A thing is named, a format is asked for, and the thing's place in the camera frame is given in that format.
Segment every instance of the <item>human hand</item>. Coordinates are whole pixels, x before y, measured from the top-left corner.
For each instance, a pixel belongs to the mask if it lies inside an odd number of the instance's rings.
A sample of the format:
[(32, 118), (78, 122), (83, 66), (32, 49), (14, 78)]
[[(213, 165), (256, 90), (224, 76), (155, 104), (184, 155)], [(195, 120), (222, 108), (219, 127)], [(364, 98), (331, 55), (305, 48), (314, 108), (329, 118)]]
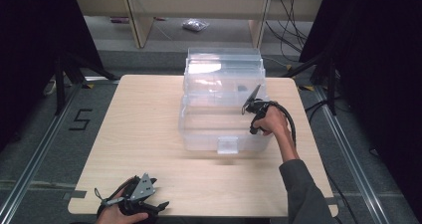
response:
[(285, 115), (276, 107), (269, 106), (265, 117), (256, 120), (253, 123), (255, 128), (263, 128), (264, 135), (269, 135), (270, 133), (284, 133), (289, 132), (288, 130), (288, 121)]
[(274, 134), (284, 162), (299, 158), (288, 129), (288, 120), (278, 108), (269, 106), (265, 117), (256, 120), (253, 126), (265, 129), (264, 135)]
[[(121, 197), (123, 191), (124, 189), (122, 189), (113, 198)], [(96, 224), (132, 224), (132, 223), (143, 221), (147, 218), (148, 218), (147, 213), (136, 213), (131, 216), (125, 216), (120, 212), (118, 205), (115, 204), (113, 206), (106, 207), (103, 210)]]

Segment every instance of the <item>stacked plastic bins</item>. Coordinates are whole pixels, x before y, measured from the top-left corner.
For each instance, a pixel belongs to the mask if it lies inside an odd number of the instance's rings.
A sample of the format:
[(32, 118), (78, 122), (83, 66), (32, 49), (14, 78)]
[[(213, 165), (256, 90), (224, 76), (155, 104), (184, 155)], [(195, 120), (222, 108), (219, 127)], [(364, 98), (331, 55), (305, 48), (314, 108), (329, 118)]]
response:
[(221, 154), (264, 150), (270, 137), (250, 134), (254, 115), (242, 115), (242, 105), (257, 85), (257, 98), (268, 101), (259, 50), (189, 49), (179, 117), (185, 148)]

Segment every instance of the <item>clear plastic box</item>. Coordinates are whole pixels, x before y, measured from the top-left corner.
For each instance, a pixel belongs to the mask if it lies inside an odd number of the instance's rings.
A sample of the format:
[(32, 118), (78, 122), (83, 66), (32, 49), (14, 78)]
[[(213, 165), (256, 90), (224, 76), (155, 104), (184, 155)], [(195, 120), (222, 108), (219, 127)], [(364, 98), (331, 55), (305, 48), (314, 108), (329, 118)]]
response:
[(257, 85), (257, 98), (268, 101), (259, 50), (189, 49), (179, 118), (185, 148), (222, 154), (264, 150), (270, 138), (250, 134), (254, 114), (242, 115)]

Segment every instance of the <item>wooden table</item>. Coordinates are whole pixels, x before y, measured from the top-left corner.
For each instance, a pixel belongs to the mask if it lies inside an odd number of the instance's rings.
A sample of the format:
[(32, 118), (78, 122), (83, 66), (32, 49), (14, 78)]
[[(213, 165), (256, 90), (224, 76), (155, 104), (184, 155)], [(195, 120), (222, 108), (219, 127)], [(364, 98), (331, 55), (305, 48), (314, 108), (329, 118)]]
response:
[[(144, 172), (158, 180), (147, 203), (170, 201), (162, 216), (280, 217), (288, 215), (287, 192), (279, 172), (282, 163), (275, 138), (262, 152), (234, 155), (216, 151), (188, 151), (178, 132), (182, 76), (124, 76), (115, 91), (94, 143), (77, 191), (75, 214), (97, 213), (128, 178)], [(332, 199), (316, 142), (295, 82), (267, 78), (267, 94), (291, 114), (298, 152), (323, 195)], [(337, 215), (337, 206), (330, 205)]]

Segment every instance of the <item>black wire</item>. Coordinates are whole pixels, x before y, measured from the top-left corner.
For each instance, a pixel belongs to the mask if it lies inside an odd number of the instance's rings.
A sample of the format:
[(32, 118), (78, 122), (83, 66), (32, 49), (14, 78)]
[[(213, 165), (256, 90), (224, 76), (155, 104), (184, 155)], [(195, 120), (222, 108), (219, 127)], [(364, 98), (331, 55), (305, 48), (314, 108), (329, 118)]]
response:
[(319, 110), (319, 108), (321, 108), (323, 105), (325, 105), (325, 103), (319, 104), (319, 105), (316, 107), (316, 109), (315, 109), (315, 110), (311, 113), (311, 116), (310, 116), (310, 123), (313, 121), (314, 114), (316, 114), (317, 110)]
[(334, 217), (334, 219), (338, 222), (338, 224), (342, 224), (341, 220), (338, 217)]
[(290, 47), (292, 47), (293, 49), (295, 49), (297, 52), (301, 52), (302, 50), (299, 49), (298, 47), (296, 47), (293, 43), (289, 42), (288, 40), (286, 40), (284, 37), (280, 36), (280, 34), (278, 34), (277, 32), (275, 32), (273, 30), (273, 28), (270, 26), (270, 24), (268, 23), (268, 21), (265, 22), (268, 26), (268, 28), (270, 29), (270, 31), (273, 33), (273, 35), (278, 38), (280, 41), (286, 43), (287, 45), (289, 45)]
[(336, 108), (336, 109), (338, 109), (339, 111), (342, 111), (342, 112), (353, 112), (353, 111), (351, 111), (351, 110), (346, 110), (346, 109), (340, 108), (340, 107), (339, 107), (339, 106), (337, 106), (337, 105), (335, 105), (335, 108)]
[(126, 182), (124, 182), (121, 186), (118, 187), (118, 189), (108, 199), (112, 199), (113, 197), (115, 197), (122, 189), (127, 187), (128, 184), (130, 182), (132, 182), (134, 179), (135, 179), (135, 176), (133, 178), (127, 180)]
[(273, 28), (271, 28), (270, 24), (268, 24), (268, 22), (267, 22), (267, 21), (266, 21), (265, 23), (267, 24), (268, 28), (269, 28), (269, 29), (270, 29), (270, 31), (273, 33), (273, 35), (281, 41), (281, 43), (280, 43), (280, 50), (281, 50), (281, 52), (282, 52), (283, 57), (284, 57), (286, 60), (288, 60), (288, 61), (295, 62), (295, 63), (296, 63), (296, 62), (298, 62), (298, 61), (292, 60), (292, 59), (290, 59), (290, 58), (288, 58), (288, 57), (286, 56), (286, 54), (283, 52), (283, 43), (286, 43), (287, 45), (289, 45), (290, 47), (292, 47), (293, 49), (295, 49), (295, 50), (296, 50), (297, 52), (299, 52), (299, 53), (301, 53), (302, 51), (301, 51), (299, 48), (297, 48), (295, 45), (293, 45), (291, 42), (289, 42), (289, 41), (288, 41), (288, 40), (286, 40), (285, 38), (281, 37), (278, 33), (276, 33), (276, 32), (273, 30)]
[(275, 106), (277, 109), (279, 109), (285, 115), (286, 119), (289, 121), (291, 130), (292, 130), (292, 140), (296, 146), (296, 128), (295, 128), (295, 123), (293, 122), (292, 116), (289, 114), (288, 110), (286, 110), (286, 108), (284, 108), (282, 105), (276, 102), (270, 102), (270, 105)]
[(325, 165), (324, 165), (324, 164), (322, 164), (322, 166), (323, 166), (323, 169), (325, 170), (326, 176), (328, 176), (328, 178), (329, 178), (329, 180), (331, 181), (332, 185), (334, 185), (335, 189), (337, 189), (338, 194), (341, 196), (341, 199), (342, 199), (342, 201), (343, 201), (344, 205), (347, 207), (348, 211), (350, 212), (350, 215), (351, 215), (351, 217), (353, 218), (354, 223), (356, 223), (356, 224), (357, 224), (358, 222), (357, 222), (356, 216), (354, 216), (354, 212), (351, 210), (351, 207), (350, 207), (350, 205), (348, 204), (347, 199), (346, 199), (346, 198), (345, 198), (345, 196), (343, 195), (343, 193), (342, 193), (342, 191), (340, 190), (340, 188), (338, 187), (337, 183), (335, 183), (334, 179), (332, 179), (331, 175), (329, 175), (328, 171), (326, 170)]
[(283, 8), (285, 9), (286, 14), (288, 15), (288, 23), (286, 24), (286, 28), (283, 27), (283, 26), (282, 27), (287, 30), (288, 24), (289, 24), (289, 21), (290, 21), (290, 22), (292, 22), (292, 25), (293, 25), (293, 27), (295, 28), (295, 31), (296, 31), (296, 34), (293, 34), (293, 33), (291, 33), (291, 34), (294, 35), (294, 36), (300, 37), (301, 39), (303, 39), (303, 38), (307, 39), (308, 36), (305, 35), (303, 32), (301, 32), (298, 29), (298, 27), (296, 26), (296, 21), (295, 21), (295, 17), (294, 17), (295, 16), (295, 10), (294, 10), (295, 0), (291, 0), (291, 12), (288, 11), (288, 9), (287, 9), (285, 3), (283, 2), (283, 0), (280, 0), (280, 2), (282, 3)]
[(287, 27), (285, 27), (279, 20), (277, 21), (278, 23), (279, 23), (279, 25), (284, 29), (284, 30), (286, 30), (286, 32), (288, 32), (290, 35), (292, 35), (292, 36), (299, 36), (301, 39), (306, 39), (306, 37), (303, 37), (303, 36), (301, 36), (301, 35), (298, 35), (298, 34), (295, 34), (295, 33), (293, 33), (293, 32), (291, 32), (291, 31), (289, 31), (288, 30), (288, 28)]
[(376, 150), (375, 147), (371, 147), (368, 151), (369, 151), (370, 154), (372, 154), (376, 157), (379, 157), (378, 151)]
[(262, 57), (262, 59), (269, 60), (269, 61), (273, 61), (273, 62), (275, 62), (275, 63), (279, 64), (280, 66), (284, 66), (284, 67), (286, 67), (286, 66), (287, 66), (287, 65), (285, 65), (285, 64), (283, 64), (283, 63), (281, 63), (281, 62), (279, 62), (279, 61), (277, 61), (276, 59), (273, 59), (273, 58)]
[(308, 112), (308, 111), (312, 110), (313, 108), (315, 108), (316, 106), (318, 106), (318, 105), (320, 105), (320, 104), (326, 104), (326, 103), (327, 103), (327, 101), (321, 101), (321, 102), (318, 102), (318, 103), (314, 104), (313, 106), (311, 106), (311, 107), (309, 107), (309, 108), (306, 108), (306, 109), (305, 109), (305, 112)]
[[(312, 114), (311, 114), (311, 116), (310, 116), (310, 119), (309, 119), (309, 122), (310, 122), (310, 123), (311, 123), (311, 121), (312, 121), (312, 119), (313, 119), (313, 116), (314, 116), (314, 114), (316, 113), (316, 111), (317, 111), (319, 108), (321, 108), (323, 105), (325, 105), (326, 103), (327, 103), (327, 100), (324, 100), (324, 101), (318, 102), (318, 103), (316, 103), (316, 104), (312, 105), (311, 107), (309, 107), (309, 108), (306, 108), (306, 109), (305, 109), (305, 111), (306, 111), (306, 112), (308, 112), (308, 111), (310, 111), (310, 110), (314, 109), (314, 111), (312, 112)], [(335, 189), (337, 189), (338, 194), (341, 196), (341, 199), (342, 199), (342, 201), (343, 201), (344, 205), (347, 207), (347, 209), (348, 209), (348, 211), (349, 211), (349, 213), (350, 213), (351, 217), (353, 218), (354, 223), (356, 223), (356, 224), (357, 224), (357, 223), (358, 223), (358, 222), (357, 222), (357, 219), (356, 219), (356, 217), (355, 217), (355, 215), (354, 215), (354, 212), (351, 210), (351, 207), (350, 207), (350, 205), (348, 204), (347, 199), (345, 198), (345, 196), (344, 196), (344, 195), (343, 195), (343, 193), (341, 192), (341, 190), (340, 190), (340, 188), (338, 187), (337, 183), (334, 181), (334, 179), (331, 177), (331, 175), (329, 175), (328, 171), (326, 170), (325, 165), (324, 165), (324, 164), (322, 164), (322, 165), (323, 165), (323, 169), (325, 170), (326, 176), (329, 178), (329, 180), (331, 181), (331, 183), (334, 185)], [(335, 218), (335, 220), (337, 220), (337, 222), (338, 222), (338, 223), (340, 223), (340, 224), (341, 224), (341, 221), (340, 221), (337, 217), (334, 217), (334, 218)]]

